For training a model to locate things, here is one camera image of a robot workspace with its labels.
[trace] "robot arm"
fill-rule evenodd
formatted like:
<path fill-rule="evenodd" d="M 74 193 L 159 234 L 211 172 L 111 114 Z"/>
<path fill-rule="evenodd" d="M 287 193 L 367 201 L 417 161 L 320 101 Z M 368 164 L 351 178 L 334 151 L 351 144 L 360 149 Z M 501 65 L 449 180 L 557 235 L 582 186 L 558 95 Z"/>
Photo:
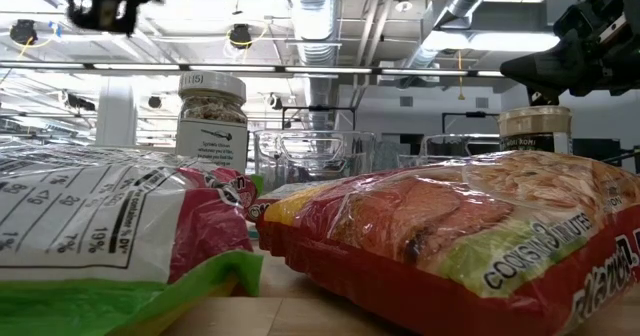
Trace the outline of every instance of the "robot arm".
<path fill-rule="evenodd" d="M 554 48 L 507 61 L 500 71 L 527 86 L 529 103 L 557 105 L 569 90 L 612 96 L 640 88 L 640 0 L 585 0 L 554 24 Z"/>

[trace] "column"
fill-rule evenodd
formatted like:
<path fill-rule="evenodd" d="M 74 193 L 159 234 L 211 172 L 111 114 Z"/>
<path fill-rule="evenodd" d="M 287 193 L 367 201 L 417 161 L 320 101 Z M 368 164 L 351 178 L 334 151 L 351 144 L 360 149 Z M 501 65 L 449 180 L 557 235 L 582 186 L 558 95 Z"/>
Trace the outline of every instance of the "column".
<path fill-rule="evenodd" d="M 135 146 L 138 104 L 131 79 L 102 77 L 96 145 Z"/>

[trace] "white jar lid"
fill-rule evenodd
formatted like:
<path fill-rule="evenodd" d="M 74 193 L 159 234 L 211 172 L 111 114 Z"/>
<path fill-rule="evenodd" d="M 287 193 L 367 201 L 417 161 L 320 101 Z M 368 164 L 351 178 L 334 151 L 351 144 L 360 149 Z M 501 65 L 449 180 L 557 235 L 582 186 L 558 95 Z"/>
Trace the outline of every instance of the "white jar lid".
<path fill-rule="evenodd" d="M 184 97 L 185 93 L 191 90 L 222 91 L 242 99 L 243 104 L 247 102 L 247 87 L 244 82 L 235 76 L 222 72 L 185 72 L 180 76 L 178 95 Z"/>

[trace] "wooden surface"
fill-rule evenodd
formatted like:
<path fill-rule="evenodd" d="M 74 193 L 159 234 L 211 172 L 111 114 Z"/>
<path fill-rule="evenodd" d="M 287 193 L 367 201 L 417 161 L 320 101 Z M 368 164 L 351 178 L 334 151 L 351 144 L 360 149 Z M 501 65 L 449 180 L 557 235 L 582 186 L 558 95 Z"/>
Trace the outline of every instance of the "wooden surface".
<path fill-rule="evenodd" d="M 209 298 L 164 336 L 378 336 L 411 333 L 363 311 L 265 255 L 261 297 Z M 640 287 L 598 312 L 572 336 L 640 335 Z"/>

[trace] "gold jar lid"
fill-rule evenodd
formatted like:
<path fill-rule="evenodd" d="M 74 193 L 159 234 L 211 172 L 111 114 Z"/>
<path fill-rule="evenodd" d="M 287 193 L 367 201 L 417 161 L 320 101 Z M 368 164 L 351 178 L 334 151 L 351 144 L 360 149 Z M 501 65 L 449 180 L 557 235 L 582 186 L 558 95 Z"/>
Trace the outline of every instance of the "gold jar lid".
<path fill-rule="evenodd" d="M 563 106 L 523 107 L 500 114 L 500 136 L 571 133 L 571 110 Z"/>

